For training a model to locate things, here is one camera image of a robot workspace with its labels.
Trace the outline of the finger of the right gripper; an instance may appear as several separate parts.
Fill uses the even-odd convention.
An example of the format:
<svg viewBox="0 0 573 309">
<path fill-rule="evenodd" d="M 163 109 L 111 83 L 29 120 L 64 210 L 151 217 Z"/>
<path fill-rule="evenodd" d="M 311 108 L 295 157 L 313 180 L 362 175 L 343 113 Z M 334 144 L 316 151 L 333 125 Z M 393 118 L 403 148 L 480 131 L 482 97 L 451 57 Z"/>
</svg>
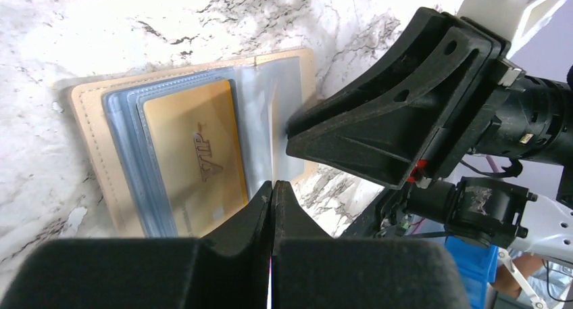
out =
<svg viewBox="0 0 573 309">
<path fill-rule="evenodd" d="M 507 39 L 467 17 L 421 7 L 373 66 L 322 105 L 363 105 L 392 91 L 437 85 L 440 74 L 452 74 L 471 53 L 498 57 L 510 46 Z"/>
</svg>

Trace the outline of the gold VIP card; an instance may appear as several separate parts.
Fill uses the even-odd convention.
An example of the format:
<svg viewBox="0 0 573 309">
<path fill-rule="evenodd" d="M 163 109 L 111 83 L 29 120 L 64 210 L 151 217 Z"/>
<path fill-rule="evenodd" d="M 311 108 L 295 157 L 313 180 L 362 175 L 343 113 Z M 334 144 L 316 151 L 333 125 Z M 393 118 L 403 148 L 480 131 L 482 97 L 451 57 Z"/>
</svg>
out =
<svg viewBox="0 0 573 309">
<path fill-rule="evenodd" d="M 228 80 L 143 103 L 177 233 L 202 237 L 248 202 Z"/>
</svg>

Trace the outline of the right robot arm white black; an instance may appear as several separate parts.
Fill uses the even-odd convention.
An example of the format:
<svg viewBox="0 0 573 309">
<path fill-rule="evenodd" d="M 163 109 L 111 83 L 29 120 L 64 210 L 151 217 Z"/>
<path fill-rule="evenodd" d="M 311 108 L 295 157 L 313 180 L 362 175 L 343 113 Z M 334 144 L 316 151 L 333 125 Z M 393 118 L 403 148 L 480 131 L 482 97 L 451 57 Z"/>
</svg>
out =
<svg viewBox="0 0 573 309">
<path fill-rule="evenodd" d="M 444 237 L 572 262 L 572 89 L 529 76 L 510 42 L 466 16 L 422 7 L 370 69 L 293 118 L 286 153 L 384 191 L 342 234 L 366 249 Z"/>
</svg>

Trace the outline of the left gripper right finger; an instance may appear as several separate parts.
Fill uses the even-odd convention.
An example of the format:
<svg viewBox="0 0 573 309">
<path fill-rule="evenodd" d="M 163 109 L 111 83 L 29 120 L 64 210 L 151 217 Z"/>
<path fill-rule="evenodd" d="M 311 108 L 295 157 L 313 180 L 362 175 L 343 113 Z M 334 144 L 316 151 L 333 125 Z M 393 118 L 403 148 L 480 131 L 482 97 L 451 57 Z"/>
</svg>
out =
<svg viewBox="0 0 573 309">
<path fill-rule="evenodd" d="M 272 192 L 273 308 L 469 308 L 450 253 L 420 239 L 334 238 L 299 205 L 291 184 Z"/>
</svg>

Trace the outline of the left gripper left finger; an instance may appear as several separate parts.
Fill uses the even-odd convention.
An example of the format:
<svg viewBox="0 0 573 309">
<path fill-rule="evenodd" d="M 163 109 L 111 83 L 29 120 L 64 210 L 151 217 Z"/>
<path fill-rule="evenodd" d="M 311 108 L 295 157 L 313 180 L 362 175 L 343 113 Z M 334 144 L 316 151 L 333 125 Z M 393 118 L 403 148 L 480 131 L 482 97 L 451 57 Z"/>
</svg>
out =
<svg viewBox="0 0 573 309">
<path fill-rule="evenodd" d="M 2 308 L 265 308 L 271 182 L 198 238 L 54 239 L 22 264 Z"/>
</svg>

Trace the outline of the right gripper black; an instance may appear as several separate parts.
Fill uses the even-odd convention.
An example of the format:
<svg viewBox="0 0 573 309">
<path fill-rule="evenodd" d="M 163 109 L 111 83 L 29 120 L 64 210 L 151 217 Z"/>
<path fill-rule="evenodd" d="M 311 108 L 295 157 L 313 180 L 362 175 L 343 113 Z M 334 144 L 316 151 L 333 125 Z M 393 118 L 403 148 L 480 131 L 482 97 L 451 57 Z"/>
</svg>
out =
<svg viewBox="0 0 573 309">
<path fill-rule="evenodd" d="M 289 156 L 393 189 L 445 178 L 465 154 L 559 164 L 572 188 L 572 91 L 525 75 L 499 40 L 440 40 L 414 45 L 424 79 L 363 105 L 322 105 L 288 129 Z"/>
</svg>

